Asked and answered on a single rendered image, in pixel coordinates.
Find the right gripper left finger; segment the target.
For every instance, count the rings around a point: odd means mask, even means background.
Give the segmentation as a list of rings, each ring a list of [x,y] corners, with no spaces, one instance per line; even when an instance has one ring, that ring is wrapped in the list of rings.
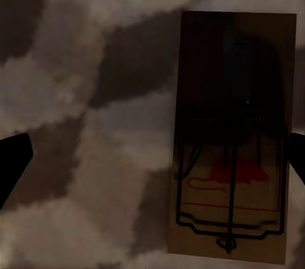
[[[0,208],[13,191],[33,157],[28,133],[0,140]]]

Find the mousetrap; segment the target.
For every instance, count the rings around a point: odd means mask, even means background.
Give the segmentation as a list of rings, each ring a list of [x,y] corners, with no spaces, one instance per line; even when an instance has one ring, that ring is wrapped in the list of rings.
[[[182,11],[169,254],[286,264],[296,24]]]

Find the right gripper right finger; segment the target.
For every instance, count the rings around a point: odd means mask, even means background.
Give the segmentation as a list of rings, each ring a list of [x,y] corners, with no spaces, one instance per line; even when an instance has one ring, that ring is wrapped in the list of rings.
[[[285,156],[305,184],[305,135],[290,133]]]

